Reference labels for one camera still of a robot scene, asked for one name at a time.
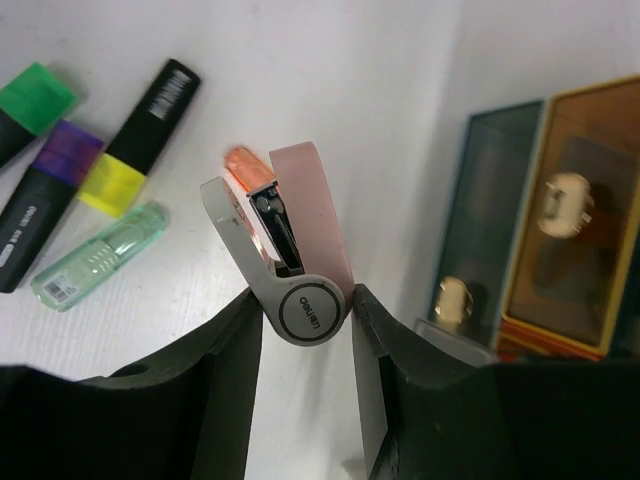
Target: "stapler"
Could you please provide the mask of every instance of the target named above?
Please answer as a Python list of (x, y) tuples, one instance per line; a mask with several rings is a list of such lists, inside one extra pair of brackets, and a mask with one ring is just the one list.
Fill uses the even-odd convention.
[(202, 185), (202, 200), (278, 335), (294, 345), (319, 345), (338, 332), (351, 309), (351, 268), (313, 143), (269, 156), (275, 180), (247, 197), (278, 260), (261, 245), (224, 178)]

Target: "transparent highlighter cap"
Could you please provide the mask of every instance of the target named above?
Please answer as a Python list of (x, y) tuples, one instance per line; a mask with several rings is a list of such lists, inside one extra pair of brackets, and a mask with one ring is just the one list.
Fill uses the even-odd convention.
[(155, 240), (168, 225), (166, 210), (157, 204), (147, 204), (125, 215), (97, 240), (106, 243), (123, 264)]

